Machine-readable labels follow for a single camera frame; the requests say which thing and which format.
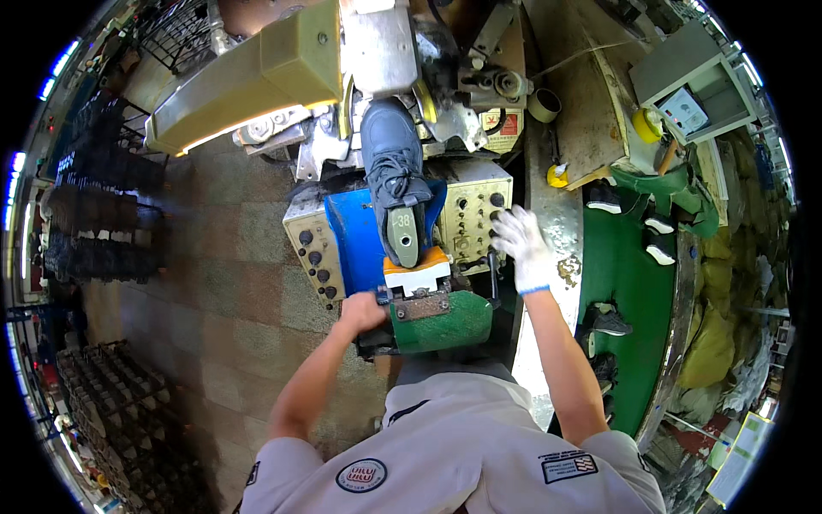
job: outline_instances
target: tiled floor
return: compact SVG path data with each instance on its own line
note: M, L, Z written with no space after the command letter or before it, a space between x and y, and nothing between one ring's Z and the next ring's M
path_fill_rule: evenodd
M320 305L282 225L287 168L249 158L222 136L171 159L168 270L147 285L85 288L93 343L128 339L174 384L192 447L226 512L266 441L271 406L336 314ZM328 458L373 432L386 379L353 351L312 435Z

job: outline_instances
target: electrical box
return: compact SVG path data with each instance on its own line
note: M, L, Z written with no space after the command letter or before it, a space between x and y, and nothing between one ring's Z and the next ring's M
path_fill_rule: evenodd
M699 20L685 24L628 73L640 106L656 110L685 145L706 141L756 119L739 75ZM663 109L664 102L683 86L708 117L706 125L691 133Z
M325 194L315 189L308 188L294 197L283 226L320 301L331 310L333 302L345 298L345 285L337 240L326 218Z
M436 223L443 250L457 264L486 257L491 244L491 220L500 211L510 209L514 179L485 159L429 163L428 173L448 184L446 204ZM483 271L488 271L487 264L472 266L463 275Z

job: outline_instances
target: white shirt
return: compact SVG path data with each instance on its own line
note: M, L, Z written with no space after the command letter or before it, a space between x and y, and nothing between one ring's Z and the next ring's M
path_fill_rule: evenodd
M575 447L540 430L530 407L523 387L475 373L397 386L383 430L326 463L301 439L268 441L240 512L665 512L628 435Z

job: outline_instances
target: shoelace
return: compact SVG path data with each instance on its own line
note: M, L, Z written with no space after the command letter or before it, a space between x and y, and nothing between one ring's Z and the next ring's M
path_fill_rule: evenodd
M385 188L394 198L402 197L408 191L411 178L418 176L410 159L409 148L390 147L374 156L370 175L380 181L379 188Z

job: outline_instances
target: control panel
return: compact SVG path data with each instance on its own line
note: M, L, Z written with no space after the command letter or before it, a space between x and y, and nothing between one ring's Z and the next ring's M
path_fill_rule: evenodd
M475 262L488 255L491 221L511 207L514 179L490 160L455 160L442 166L429 166L429 173L448 183L446 204L437 221L443 249L458 264ZM488 271L487 264L472 266L463 274L483 271Z
M333 309L334 302L345 298L345 286L322 196L297 195L285 212L283 226L320 301Z

